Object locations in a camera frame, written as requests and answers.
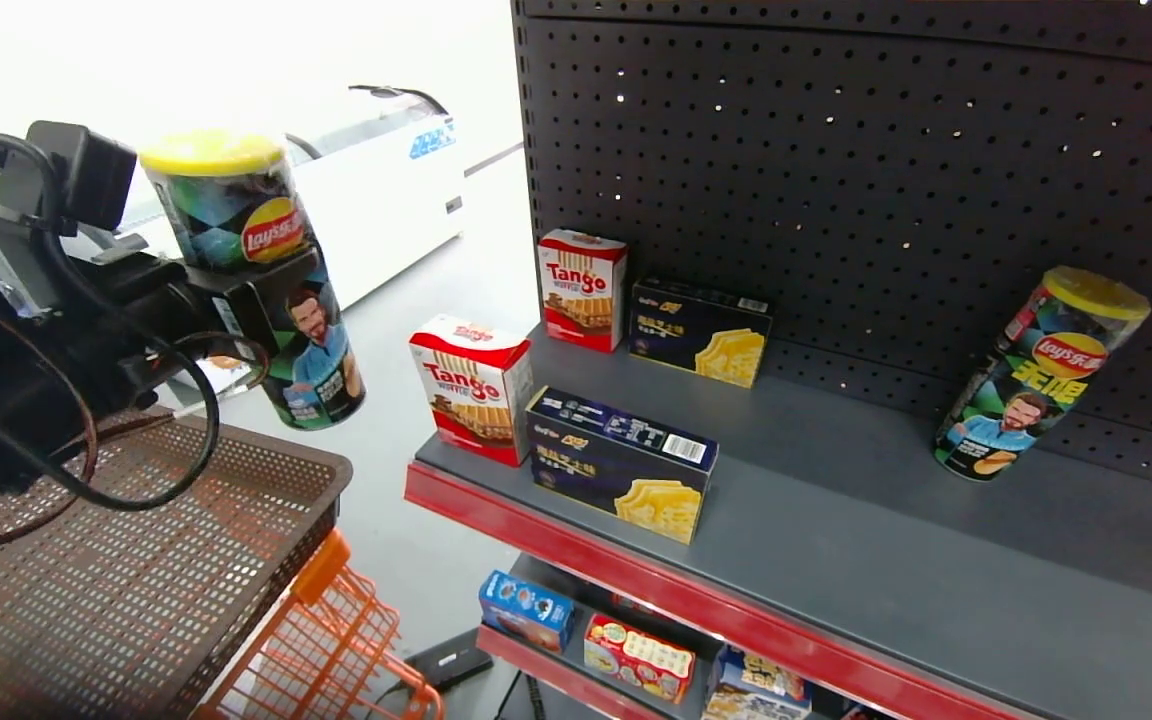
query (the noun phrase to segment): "barcode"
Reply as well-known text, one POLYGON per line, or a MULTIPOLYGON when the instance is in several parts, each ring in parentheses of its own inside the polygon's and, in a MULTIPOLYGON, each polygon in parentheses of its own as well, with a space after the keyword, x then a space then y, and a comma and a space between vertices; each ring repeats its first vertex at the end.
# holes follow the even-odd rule
POLYGON ((753 310, 756 313, 767 313, 767 302, 741 297, 736 305, 740 306, 741 310, 753 310))
POLYGON ((669 455, 690 460, 691 462, 700 462, 705 456, 704 444, 696 442, 694 439, 677 437, 676 434, 669 434, 669 437, 664 439, 664 450, 668 452, 669 455))

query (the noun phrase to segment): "man printed on canister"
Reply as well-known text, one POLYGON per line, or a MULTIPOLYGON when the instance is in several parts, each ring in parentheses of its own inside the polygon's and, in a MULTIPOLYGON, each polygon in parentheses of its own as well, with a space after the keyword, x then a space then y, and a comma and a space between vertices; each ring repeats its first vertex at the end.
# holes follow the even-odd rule
POLYGON ((308 347, 291 362, 291 388, 310 392, 324 382, 338 366, 344 376, 344 389, 349 397, 362 393, 362 378, 349 350, 349 342, 339 325, 328 323, 328 314, 319 301, 319 293, 308 288, 296 288, 287 300, 287 313, 296 323, 296 329, 308 338, 308 347))
POLYGON ((995 450, 995 454, 990 456, 991 460, 1010 462, 1022 452, 1029 450, 1029 446, 1034 445, 1036 438, 1025 430, 1038 424, 1046 412, 1047 400, 1038 393, 1021 392, 1007 401, 1002 418, 995 420, 984 415, 975 415, 972 418, 955 423, 947 438, 954 447, 969 439, 995 450))

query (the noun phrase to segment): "yellow wafer image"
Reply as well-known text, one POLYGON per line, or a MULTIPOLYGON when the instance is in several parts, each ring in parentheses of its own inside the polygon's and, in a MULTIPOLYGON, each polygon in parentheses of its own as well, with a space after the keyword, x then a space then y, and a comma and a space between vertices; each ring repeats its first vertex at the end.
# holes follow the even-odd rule
POLYGON ((677 480, 634 480, 630 492, 616 500, 616 516, 654 533, 691 541, 700 493, 677 480))
POLYGON ((646 480, 643 478, 634 480, 630 486, 630 492, 624 495, 616 498, 614 505, 620 510, 622 503, 634 505, 643 500, 643 492, 649 487, 682 487, 682 483, 679 480, 646 480))
POLYGON ((718 381, 753 387, 766 344, 764 336, 749 328, 714 333, 708 347, 696 354, 696 372, 718 381))

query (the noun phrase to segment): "white wall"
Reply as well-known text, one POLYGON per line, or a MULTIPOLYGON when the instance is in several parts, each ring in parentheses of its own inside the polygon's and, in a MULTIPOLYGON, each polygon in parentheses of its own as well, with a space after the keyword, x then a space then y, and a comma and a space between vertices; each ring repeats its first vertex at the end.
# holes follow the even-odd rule
POLYGON ((475 164, 522 141, 515 67, 508 0, 0 0, 14 135, 36 119, 134 146, 198 124, 287 129, 312 96, 370 83, 442 101, 475 164))

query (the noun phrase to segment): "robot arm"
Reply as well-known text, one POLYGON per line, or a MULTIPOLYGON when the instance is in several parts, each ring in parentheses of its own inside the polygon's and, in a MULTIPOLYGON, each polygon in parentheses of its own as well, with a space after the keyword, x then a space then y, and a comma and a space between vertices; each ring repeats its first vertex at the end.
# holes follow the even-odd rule
MULTIPOLYGON (((250 293, 268 275, 303 276, 317 264, 306 250, 251 278, 144 253, 105 265, 69 258, 60 236, 78 223, 116 227, 134 167, 131 150, 81 126, 40 122, 24 139, 0 135, 0 493, 26 492, 46 475, 84 501, 137 511, 187 492, 220 432, 217 394, 195 361, 236 355, 243 344, 268 370, 276 349, 266 338, 223 332, 212 300, 236 288, 250 293), (159 497, 115 498, 88 486, 94 461, 82 478, 61 468, 83 450, 76 438, 92 447, 96 423, 152 406, 154 387, 180 370, 197 382, 207 424, 204 448, 177 486, 159 497)), ((262 313, 259 305, 252 311, 262 313)))

